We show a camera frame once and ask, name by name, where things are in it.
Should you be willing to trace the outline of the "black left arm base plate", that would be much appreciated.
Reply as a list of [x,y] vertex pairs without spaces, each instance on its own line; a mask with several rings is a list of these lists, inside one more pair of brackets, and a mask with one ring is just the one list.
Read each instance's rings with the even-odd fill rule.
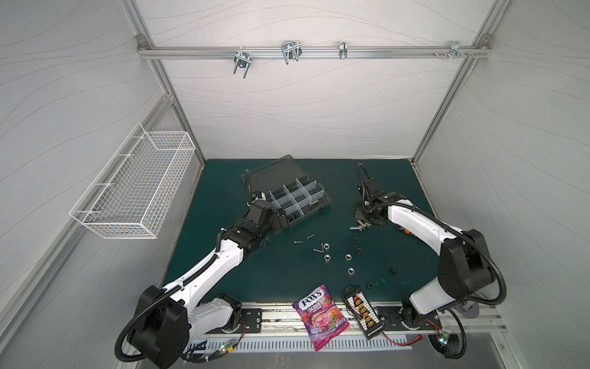
[[246,334],[259,334],[262,326],[262,313],[260,308],[244,308],[241,311],[241,319],[244,321]]

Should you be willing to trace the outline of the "clear plastic organizer box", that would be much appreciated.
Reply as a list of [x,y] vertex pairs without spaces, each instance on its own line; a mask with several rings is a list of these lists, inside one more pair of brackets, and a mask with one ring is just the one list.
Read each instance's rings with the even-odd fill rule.
[[285,212],[290,227],[331,206],[325,187],[292,156],[285,155],[250,171],[253,191],[264,193],[267,201]]

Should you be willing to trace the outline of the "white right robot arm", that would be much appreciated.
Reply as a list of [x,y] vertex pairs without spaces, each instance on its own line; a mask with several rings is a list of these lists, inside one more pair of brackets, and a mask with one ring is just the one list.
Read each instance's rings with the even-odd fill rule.
[[375,178],[359,180],[357,188],[361,200],[356,203],[356,220],[371,225],[388,221],[419,238],[439,258],[436,277],[405,299],[405,315],[422,318],[464,301],[488,306],[505,301],[505,278],[480,232],[453,227],[401,194],[385,193]]

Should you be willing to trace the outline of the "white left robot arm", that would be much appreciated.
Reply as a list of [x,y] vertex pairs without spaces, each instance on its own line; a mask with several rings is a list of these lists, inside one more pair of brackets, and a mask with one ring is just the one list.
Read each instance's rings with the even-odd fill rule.
[[197,358],[191,339],[240,322],[242,304],[221,295],[203,304],[203,297],[227,273],[261,247],[271,232],[289,227],[284,209],[270,201],[253,200],[244,217],[219,231],[214,249],[188,272],[162,288],[150,286],[141,294],[133,318],[115,341],[118,361],[149,360],[169,368],[177,360],[201,364],[226,355],[221,349]]

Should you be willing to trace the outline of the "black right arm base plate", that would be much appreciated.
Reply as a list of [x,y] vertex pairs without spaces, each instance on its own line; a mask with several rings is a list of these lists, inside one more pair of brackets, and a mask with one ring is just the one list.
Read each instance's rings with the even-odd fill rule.
[[441,328],[437,313],[421,314],[412,305],[376,306],[386,331],[435,331]]

